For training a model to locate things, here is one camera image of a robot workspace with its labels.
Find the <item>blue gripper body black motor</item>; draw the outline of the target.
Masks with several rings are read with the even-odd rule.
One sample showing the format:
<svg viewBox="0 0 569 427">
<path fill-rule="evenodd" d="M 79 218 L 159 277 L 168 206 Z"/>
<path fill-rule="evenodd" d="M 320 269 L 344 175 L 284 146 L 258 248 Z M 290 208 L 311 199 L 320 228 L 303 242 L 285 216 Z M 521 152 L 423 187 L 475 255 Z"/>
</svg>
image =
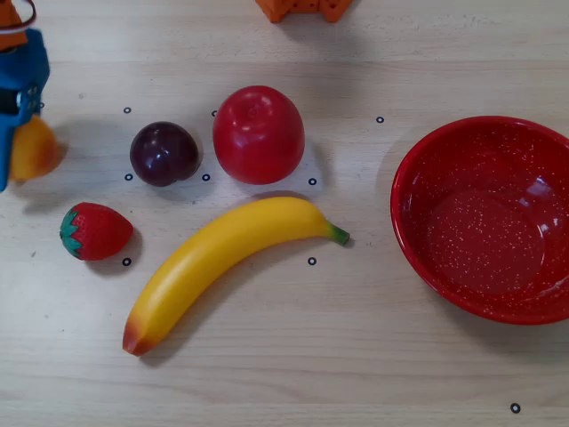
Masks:
<svg viewBox="0 0 569 427">
<path fill-rule="evenodd" d="M 42 92 L 50 75 L 42 33 L 25 31 L 28 42 L 1 53 L 1 113 L 19 114 L 22 107 L 38 113 Z"/>
</svg>

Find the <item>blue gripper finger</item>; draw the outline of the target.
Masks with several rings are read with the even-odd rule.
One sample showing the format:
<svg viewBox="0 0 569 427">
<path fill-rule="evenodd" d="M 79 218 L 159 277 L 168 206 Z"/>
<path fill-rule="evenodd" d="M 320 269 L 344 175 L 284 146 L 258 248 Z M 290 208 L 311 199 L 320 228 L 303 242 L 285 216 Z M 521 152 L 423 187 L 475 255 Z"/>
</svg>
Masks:
<svg viewBox="0 0 569 427">
<path fill-rule="evenodd" d="M 15 131 L 40 110 L 40 103 L 41 91 L 37 85 L 20 90 L 1 89 L 1 191 L 8 184 Z"/>
</svg>

